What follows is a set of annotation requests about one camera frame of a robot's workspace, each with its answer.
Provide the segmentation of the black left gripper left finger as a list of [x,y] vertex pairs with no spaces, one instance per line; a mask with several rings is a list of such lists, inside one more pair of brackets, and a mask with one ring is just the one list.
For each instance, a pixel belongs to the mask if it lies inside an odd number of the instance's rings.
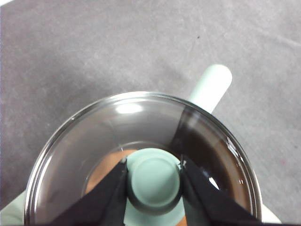
[[122,159],[52,226],[122,226],[127,202],[127,161]]

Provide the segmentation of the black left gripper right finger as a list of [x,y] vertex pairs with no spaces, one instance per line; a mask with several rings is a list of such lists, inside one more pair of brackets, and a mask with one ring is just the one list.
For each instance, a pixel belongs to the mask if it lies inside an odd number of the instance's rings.
[[181,155],[181,187],[188,226],[262,226],[260,220],[218,190],[199,167]]

